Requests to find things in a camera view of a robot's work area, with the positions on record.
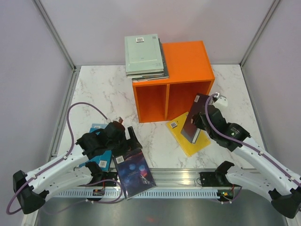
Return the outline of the Alice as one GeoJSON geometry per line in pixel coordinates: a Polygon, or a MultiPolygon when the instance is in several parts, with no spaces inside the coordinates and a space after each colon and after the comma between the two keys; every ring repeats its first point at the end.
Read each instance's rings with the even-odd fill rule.
{"type": "Polygon", "coordinates": [[[143,75],[142,77],[132,78],[132,82],[154,81],[154,80],[162,80],[162,79],[169,78],[169,72],[168,72],[168,68],[167,68],[166,58],[165,58],[165,54],[163,51],[163,46],[162,46],[161,41],[159,41],[159,45],[160,45],[160,51],[161,51],[162,62],[163,62],[163,67],[164,67],[163,72],[162,73],[160,73],[160,72],[149,73],[147,75],[143,75]]]}

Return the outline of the teal ocean cover book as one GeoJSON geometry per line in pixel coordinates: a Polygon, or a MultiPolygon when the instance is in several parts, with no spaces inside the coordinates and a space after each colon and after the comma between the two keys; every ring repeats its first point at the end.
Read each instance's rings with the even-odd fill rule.
{"type": "MultiPolygon", "coordinates": [[[[106,126],[107,124],[93,123],[89,133],[95,133],[95,131],[98,129],[105,129],[106,126]]],[[[109,172],[111,159],[112,159],[111,150],[104,150],[103,148],[101,148],[100,150],[94,151],[93,157],[91,157],[85,163],[80,164],[79,167],[85,166],[87,162],[95,162],[103,172],[109,172]]]]}

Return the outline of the dark blue book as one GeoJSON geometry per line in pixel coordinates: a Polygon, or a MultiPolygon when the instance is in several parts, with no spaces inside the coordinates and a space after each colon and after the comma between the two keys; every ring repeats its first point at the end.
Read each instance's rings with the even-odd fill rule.
{"type": "Polygon", "coordinates": [[[190,111],[185,120],[184,126],[181,130],[181,134],[192,144],[194,144],[199,136],[200,129],[193,124],[196,115],[202,110],[202,107],[205,106],[206,100],[209,98],[208,95],[197,93],[190,111]]]}

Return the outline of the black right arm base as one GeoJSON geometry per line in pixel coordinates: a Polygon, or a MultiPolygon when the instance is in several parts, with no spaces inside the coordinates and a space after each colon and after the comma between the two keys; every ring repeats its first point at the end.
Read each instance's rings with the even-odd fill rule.
{"type": "Polygon", "coordinates": [[[220,183],[214,172],[200,172],[196,182],[202,187],[219,187],[220,183]]]}

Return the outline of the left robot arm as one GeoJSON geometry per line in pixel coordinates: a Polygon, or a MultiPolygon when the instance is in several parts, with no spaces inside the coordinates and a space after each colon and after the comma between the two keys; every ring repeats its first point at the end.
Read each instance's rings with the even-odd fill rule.
{"type": "Polygon", "coordinates": [[[85,133],[67,151],[39,168],[27,173],[13,174],[14,198],[24,214],[40,209],[49,199],[69,188],[102,183],[100,166],[93,158],[111,151],[120,156],[142,148],[133,127],[125,128],[120,122],[110,122],[104,129],[85,133]]]}

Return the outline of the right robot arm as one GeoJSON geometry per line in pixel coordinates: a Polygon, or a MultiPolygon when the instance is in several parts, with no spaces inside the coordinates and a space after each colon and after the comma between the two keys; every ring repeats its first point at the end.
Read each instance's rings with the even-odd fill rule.
{"type": "Polygon", "coordinates": [[[215,180],[244,187],[267,199],[280,214],[294,218],[301,210],[301,177],[262,149],[250,133],[236,123],[229,123],[214,105],[202,107],[191,123],[208,133],[219,146],[240,156],[260,175],[247,172],[229,161],[215,170],[215,180]]]}

